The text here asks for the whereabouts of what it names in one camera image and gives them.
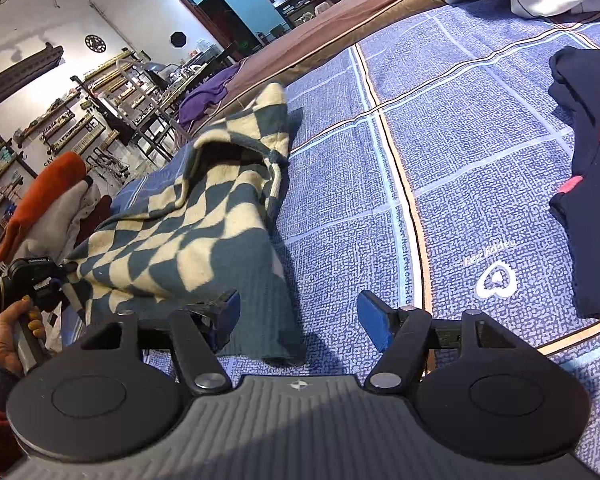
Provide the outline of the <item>person left hand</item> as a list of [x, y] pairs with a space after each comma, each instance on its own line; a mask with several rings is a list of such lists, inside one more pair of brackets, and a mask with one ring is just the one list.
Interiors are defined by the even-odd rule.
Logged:
[[27, 321], [28, 329], [36, 338], [46, 338], [41, 312], [29, 296], [14, 302], [0, 314], [0, 367], [18, 376], [22, 374], [22, 364], [15, 344], [15, 328], [20, 318]]

